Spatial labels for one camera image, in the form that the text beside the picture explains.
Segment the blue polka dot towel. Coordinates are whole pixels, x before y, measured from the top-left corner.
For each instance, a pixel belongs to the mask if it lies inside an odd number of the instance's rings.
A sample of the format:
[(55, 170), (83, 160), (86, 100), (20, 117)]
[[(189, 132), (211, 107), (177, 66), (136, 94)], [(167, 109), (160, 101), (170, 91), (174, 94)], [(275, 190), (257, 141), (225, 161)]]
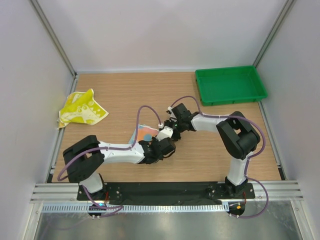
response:
[(147, 141), (150, 142), (152, 137), (156, 137), (159, 133), (158, 129), (152, 128), (148, 125), (139, 124), (137, 131), (137, 139), (136, 141)]

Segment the yellow green patterned towel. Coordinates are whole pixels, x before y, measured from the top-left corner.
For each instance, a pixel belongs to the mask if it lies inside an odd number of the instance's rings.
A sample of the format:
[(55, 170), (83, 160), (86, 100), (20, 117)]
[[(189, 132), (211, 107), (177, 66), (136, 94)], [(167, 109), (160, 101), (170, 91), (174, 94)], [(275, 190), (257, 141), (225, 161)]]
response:
[(92, 88), (86, 92), (75, 91), (71, 93), (59, 111), (58, 129), (68, 124), (96, 125), (105, 119), (109, 113), (94, 99)]

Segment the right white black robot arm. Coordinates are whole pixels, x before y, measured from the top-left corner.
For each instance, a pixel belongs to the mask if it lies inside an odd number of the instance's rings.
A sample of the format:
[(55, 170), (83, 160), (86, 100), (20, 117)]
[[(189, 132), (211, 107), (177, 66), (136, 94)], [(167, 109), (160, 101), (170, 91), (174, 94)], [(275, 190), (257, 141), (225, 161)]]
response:
[(178, 141), (184, 131), (217, 132), (226, 151), (231, 156), (229, 172), (225, 177), (225, 192), (231, 198), (242, 195), (248, 183), (247, 171), (250, 157), (260, 142), (260, 136), (251, 123), (239, 111), (230, 116), (221, 117), (189, 110), (167, 111), (170, 118), (164, 122), (165, 126), (173, 128), (172, 138)]

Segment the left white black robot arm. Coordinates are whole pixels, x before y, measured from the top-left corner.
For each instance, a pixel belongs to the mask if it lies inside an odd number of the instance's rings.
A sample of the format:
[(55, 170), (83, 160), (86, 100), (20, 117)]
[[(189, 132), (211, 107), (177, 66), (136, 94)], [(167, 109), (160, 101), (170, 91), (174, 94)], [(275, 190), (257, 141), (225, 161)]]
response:
[(165, 140), (141, 140), (133, 146), (129, 144), (111, 144), (98, 141), (95, 135), (89, 135), (73, 144), (63, 152), (66, 166), (66, 178), (70, 183), (78, 183), (86, 188), (95, 200), (101, 200), (106, 194), (104, 181), (97, 169), (102, 164), (131, 163), (153, 164), (167, 155)]

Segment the green plastic tray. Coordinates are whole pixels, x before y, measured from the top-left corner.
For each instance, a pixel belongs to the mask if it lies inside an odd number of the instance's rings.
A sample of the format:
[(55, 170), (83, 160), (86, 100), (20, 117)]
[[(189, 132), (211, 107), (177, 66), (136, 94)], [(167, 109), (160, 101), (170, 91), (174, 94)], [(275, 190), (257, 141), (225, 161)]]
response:
[(254, 103), (268, 97), (253, 65), (198, 69), (195, 79), (203, 106)]

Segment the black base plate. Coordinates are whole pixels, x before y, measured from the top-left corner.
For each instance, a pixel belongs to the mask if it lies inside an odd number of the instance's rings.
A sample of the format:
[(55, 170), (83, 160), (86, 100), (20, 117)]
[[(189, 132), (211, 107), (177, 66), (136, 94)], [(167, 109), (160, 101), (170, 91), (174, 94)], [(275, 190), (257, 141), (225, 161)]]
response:
[(251, 183), (247, 183), (239, 193), (232, 193), (223, 181), (203, 182), (106, 182), (103, 188), (90, 194), (95, 201), (109, 200), (226, 200), (254, 199), (255, 192)]

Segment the aluminium frame rail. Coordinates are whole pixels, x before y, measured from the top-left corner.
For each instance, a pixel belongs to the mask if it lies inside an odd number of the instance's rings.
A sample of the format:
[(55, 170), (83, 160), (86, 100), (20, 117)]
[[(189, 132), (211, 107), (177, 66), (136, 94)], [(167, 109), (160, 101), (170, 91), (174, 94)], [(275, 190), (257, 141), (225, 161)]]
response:
[[(270, 201), (302, 201), (303, 193), (295, 180), (263, 181)], [(77, 183), (37, 183), (32, 191), (31, 203), (68, 203), (76, 201)]]

